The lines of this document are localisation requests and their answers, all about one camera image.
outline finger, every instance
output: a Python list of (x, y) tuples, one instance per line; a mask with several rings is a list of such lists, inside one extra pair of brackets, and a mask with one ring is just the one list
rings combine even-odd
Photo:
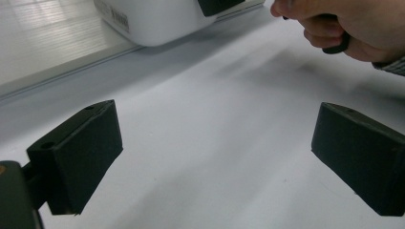
[(316, 48), (331, 48), (336, 47), (342, 43), (342, 37), (327, 37), (327, 36), (317, 36), (309, 33), (308, 31), (304, 31), (304, 36), (310, 42), (313, 47)]
[(274, 4), (271, 5), (271, 7), (270, 7), (270, 13), (271, 13), (271, 15), (273, 15), (274, 17), (280, 17), (280, 16), (282, 16), (282, 14), (280, 14), (280, 13), (274, 8)]
[(303, 20), (325, 13), (346, 15), (348, 10), (352, 11), (354, 6), (361, 6), (363, 2), (363, 0), (275, 0), (274, 10), (288, 18)]
[(337, 20), (329, 18), (311, 17), (299, 22), (306, 31), (315, 36), (339, 37), (345, 32)]

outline barcode label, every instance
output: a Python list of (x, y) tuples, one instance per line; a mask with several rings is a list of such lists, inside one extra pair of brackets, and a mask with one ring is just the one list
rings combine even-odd
[(119, 25), (120, 27), (122, 27), (123, 29), (125, 29), (126, 31), (129, 32), (129, 23), (128, 23), (127, 15), (112, 8), (111, 6), (110, 6), (110, 10), (111, 10), (111, 16), (112, 16), (114, 22), (116, 22), (117, 25)]
[(111, 18), (113, 23), (129, 32), (128, 16), (125, 13), (113, 8), (102, 0), (94, 0), (97, 10), (105, 17)]

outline hand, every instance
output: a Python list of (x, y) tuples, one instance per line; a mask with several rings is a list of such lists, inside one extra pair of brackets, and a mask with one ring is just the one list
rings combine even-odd
[[(339, 45), (346, 31), (352, 38), (345, 54), (354, 59), (390, 63), (405, 56), (404, 0), (275, 0), (270, 11), (298, 20), (314, 47)], [(337, 20), (319, 16), (326, 13)]]

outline white plastic housing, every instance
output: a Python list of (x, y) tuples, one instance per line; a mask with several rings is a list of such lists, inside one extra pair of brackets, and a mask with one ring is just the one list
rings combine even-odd
[(141, 46), (158, 46), (212, 24), (198, 0), (94, 0), (102, 18)]

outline sleeve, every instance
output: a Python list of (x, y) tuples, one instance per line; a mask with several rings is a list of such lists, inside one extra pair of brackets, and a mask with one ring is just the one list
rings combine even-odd
[(373, 63), (373, 66), (378, 70), (405, 76), (405, 56), (388, 65)]

